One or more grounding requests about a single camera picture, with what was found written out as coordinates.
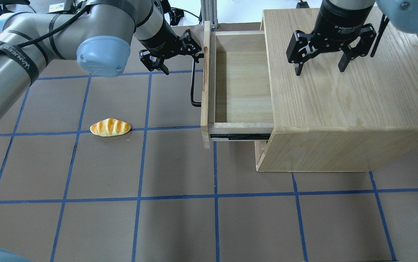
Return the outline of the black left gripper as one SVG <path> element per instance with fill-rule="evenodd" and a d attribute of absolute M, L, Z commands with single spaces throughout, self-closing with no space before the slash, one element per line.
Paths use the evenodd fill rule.
<path fill-rule="evenodd" d="M 138 40 L 144 47 L 139 52 L 141 63 L 149 70 L 159 70 L 167 76 L 170 74 L 164 60 L 177 55 L 197 55 L 202 51 L 199 38 L 187 29 L 181 36 L 175 34 L 167 22 L 164 22 L 157 33 L 147 39 Z"/>

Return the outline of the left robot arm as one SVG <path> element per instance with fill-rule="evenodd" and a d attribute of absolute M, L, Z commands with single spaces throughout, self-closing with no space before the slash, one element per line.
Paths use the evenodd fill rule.
<path fill-rule="evenodd" d="M 120 76 L 132 39 L 149 70 L 169 74 L 164 61 L 204 57 L 190 30 L 178 36 L 151 0 L 88 0 L 75 15 L 11 13 L 0 17 L 0 119 L 53 60 L 76 61 L 88 73 Z"/>

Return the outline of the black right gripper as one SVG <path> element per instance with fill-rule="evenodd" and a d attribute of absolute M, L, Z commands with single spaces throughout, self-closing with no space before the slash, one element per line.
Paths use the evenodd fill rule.
<path fill-rule="evenodd" d="M 301 75 L 304 62 L 321 53 L 343 51 L 340 72 L 355 58 L 367 56 L 376 31 L 365 22 L 374 4 L 374 0 L 323 0 L 314 29 L 294 31 L 288 44 L 286 56 L 289 63 L 298 65 L 296 75 Z"/>

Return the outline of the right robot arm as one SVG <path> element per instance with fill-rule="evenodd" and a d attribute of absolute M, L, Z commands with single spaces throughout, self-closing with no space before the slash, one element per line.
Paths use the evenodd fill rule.
<path fill-rule="evenodd" d="M 305 62 L 322 53 L 343 53 L 344 72 L 357 57 L 373 57 L 388 24 L 405 33 L 418 33 L 418 0 L 324 0 L 310 33 L 293 32 L 286 50 L 300 76 Z"/>

